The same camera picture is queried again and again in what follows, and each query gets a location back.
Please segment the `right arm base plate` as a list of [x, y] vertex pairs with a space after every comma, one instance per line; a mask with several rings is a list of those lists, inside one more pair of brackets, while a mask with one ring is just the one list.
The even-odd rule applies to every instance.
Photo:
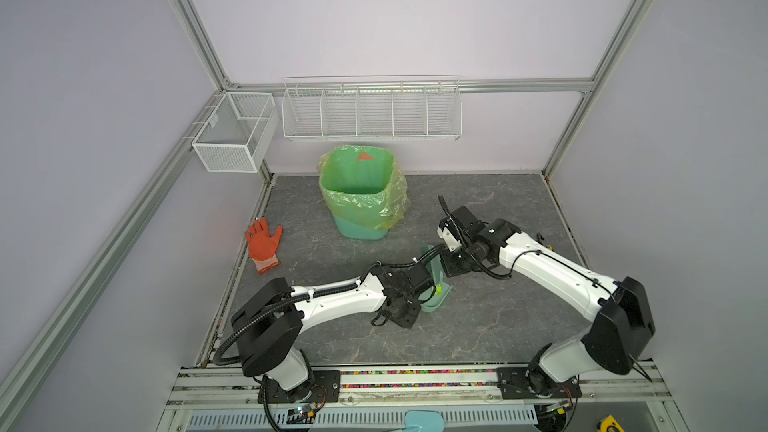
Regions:
[[499, 367], [497, 387], [503, 399], [577, 399], [582, 391], [576, 378], [556, 383], [538, 370], [523, 366]]

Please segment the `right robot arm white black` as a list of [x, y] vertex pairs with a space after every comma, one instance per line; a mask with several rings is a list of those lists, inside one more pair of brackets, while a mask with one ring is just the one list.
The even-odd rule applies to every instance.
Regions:
[[524, 378], [537, 396], [587, 372], [625, 376], [656, 332], [645, 287], [631, 277], [615, 280], [555, 253], [504, 219], [478, 219], [467, 207], [450, 210], [437, 229], [449, 275], [478, 272], [495, 280], [520, 274], [576, 310], [590, 325], [575, 336], [543, 346]]

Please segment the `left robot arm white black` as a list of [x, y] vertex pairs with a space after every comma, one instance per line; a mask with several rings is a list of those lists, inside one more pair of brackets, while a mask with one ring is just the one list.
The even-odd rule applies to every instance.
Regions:
[[321, 324], [357, 314], [372, 314], [371, 325], [393, 323], [410, 329], [422, 305], [441, 286], [419, 262], [376, 262], [352, 279], [319, 286], [269, 281], [231, 319], [232, 332], [214, 352], [217, 366], [238, 364], [244, 376], [269, 379], [286, 394], [309, 390], [314, 373], [298, 337]]

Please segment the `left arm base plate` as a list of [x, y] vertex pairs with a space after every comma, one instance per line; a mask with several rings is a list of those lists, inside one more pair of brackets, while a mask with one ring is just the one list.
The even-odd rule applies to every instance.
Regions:
[[338, 369], [312, 369], [309, 378], [293, 389], [284, 389], [273, 378], [266, 376], [258, 395], [258, 402], [292, 404], [298, 402], [336, 403], [341, 392], [341, 371]]

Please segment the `mint green dustpan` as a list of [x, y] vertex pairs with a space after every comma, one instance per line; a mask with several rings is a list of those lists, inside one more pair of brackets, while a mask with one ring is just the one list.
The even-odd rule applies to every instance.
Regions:
[[[429, 272], [433, 285], [419, 296], [421, 311], [424, 313], [435, 312], [448, 297], [452, 291], [452, 286], [445, 280], [445, 267], [440, 253], [437, 253], [428, 263], [425, 264]], [[436, 286], [442, 286], [442, 292], [436, 292]]]

